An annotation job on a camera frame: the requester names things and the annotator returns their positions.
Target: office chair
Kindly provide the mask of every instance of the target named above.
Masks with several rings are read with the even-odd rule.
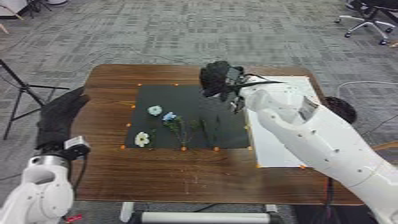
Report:
[[[350,19],[360,21],[360,23],[348,29],[344,37],[352,37],[352,32],[368,25],[375,28],[376,32],[382,35],[380,45],[387,44],[389,36],[387,33],[392,32],[394,25],[387,22],[382,22],[375,19],[378,12],[391,17],[391,12],[398,12],[398,3],[389,0],[353,0],[350,2],[353,10],[359,12],[360,18],[341,15],[336,19],[336,23],[341,23],[341,19]]]

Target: small object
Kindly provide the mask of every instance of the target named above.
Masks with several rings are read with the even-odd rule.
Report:
[[[389,47],[398,47],[398,41],[394,41],[394,43],[391,43]]]
[[[394,30],[392,30],[392,28],[389,27],[387,29],[385,29],[385,33],[391,33]]]
[[[385,45],[385,44],[387,44],[387,40],[382,39],[380,42],[378,42],[378,44],[380,44],[380,45]]]
[[[82,219],[83,219],[83,216],[82,216],[82,214],[78,214],[66,219],[66,223],[73,223],[74,221],[78,221]]]
[[[163,121],[172,121],[174,119],[176,119],[176,117],[177,117],[177,115],[172,113],[172,112],[169,112],[167,114],[165,114],[165,116],[163,116]]]
[[[161,114],[161,107],[158,105],[151,106],[147,108],[147,113],[156,117]]]
[[[135,145],[144,147],[149,144],[149,135],[145,132],[140,132],[135,136]]]
[[[5,26],[3,26],[3,24],[0,23],[0,29],[3,30],[3,33],[7,33],[9,34],[9,30],[5,29]]]

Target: floor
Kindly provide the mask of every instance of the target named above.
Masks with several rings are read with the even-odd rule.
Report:
[[[233,65],[305,67],[325,95],[336,95],[339,84],[350,81],[398,82],[398,48],[378,45],[371,28],[362,28],[346,39],[343,34],[355,22],[332,22],[337,15],[355,14],[344,9],[343,0],[69,0],[51,10],[42,9],[34,19],[26,14],[25,21],[2,21],[10,35],[0,33],[0,58],[34,84],[76,88],[92,67],[105,63],[204,65],[220,59]],[[16,94],[12,85],[0,80],[2,127]],[[396,85],[350,84],[341,88],[341,98],[359,112],[359,133],[398,114],[396,97]],[[32,108],[32,100],[25,98],[19,111]],[[21,172],[34,154],[35,122],[37,114],[16,122],[9,140],[0,143],[3,177]],[[392,119],[364,135],[369,144],[392,141],[396,131],[398,119]],[[394,151],[384,154],[389,159],[398,156]],[[0,182],[0,201],[18,181],[14,178]],[[82,223],[99,220],[115,223],[119,206],[119,203],[78,202]],[[151,211],[181,208],[192,211],[202,205],[138,206]],[[217,207],[213,211],[263,209],[261,205]],[[288,213],[288,223],[295,223]]]

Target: black cable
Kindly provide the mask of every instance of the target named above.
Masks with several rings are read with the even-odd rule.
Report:
[[[375,126],[375,128],[371,128],[360,135],[368,135],[396,117],[398,114],[387,120],[384,120],[384,122]]]
[[[247,83],[247,84],[241,84],[241,85],[234,85],[234,86],[231,86],[231,88],[234,89],[240,89],[240,88],[243,88],[243,87],[249,87],[249,86],[256,86],[256,85],[259,85],[259,84],[275,84],[275,83],[282,83],[282,82],[279,82],[279,81],[263,81],[263,82],[252,82],[252,83]]]
[[[332,224],[332,223],[337,224],[339,223],[337,216],[334,215],[332,199],[334,199],[334,180],[328,177],[327,178],[327,201],[325,201],[321,211],[316,213],[312,217],[311,224]]]
[[[73,185],[73,191],[74,191],[74,194],[76,194],[78,185],[80,185],[82,178],[83,178],[83,174],[85,174],[87,160],[89,160],[89,156],[85,155],[85,156],[83,156],[83,167],[82,167],[80,174],[78,174],[78,179],[76,179],[76,182],[74,182],[74,185]]]
[[[204,211],[206,209],[209,209],[211,207],[215,207],[218,204],[211,204],[208,205],[206,207],[202,207],[201,209],[197,209],[193,212],[201,212]]]
[[[0,178],[0,181],[9,180],[9,179],[12,179],[12,178],[16,178],[16,177],[19,177],[19,176],[21,176],[21,173],[14,174],[14,175],[9,176],[9,177]]]

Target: table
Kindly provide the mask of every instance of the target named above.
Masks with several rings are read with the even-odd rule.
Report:
[[[261,75],[314,76],[298,67],[247,67]],[[327,178],[312,169],[256,168],[247,149],[122,149],[140,85],[199,84],[199,67],[174,65],[99,65],[85,92],[90,102],[78,115],[73,134],[92,146],[78,200],[197,203],[321,204]],[[362,204],[336,183],[336,205]]]

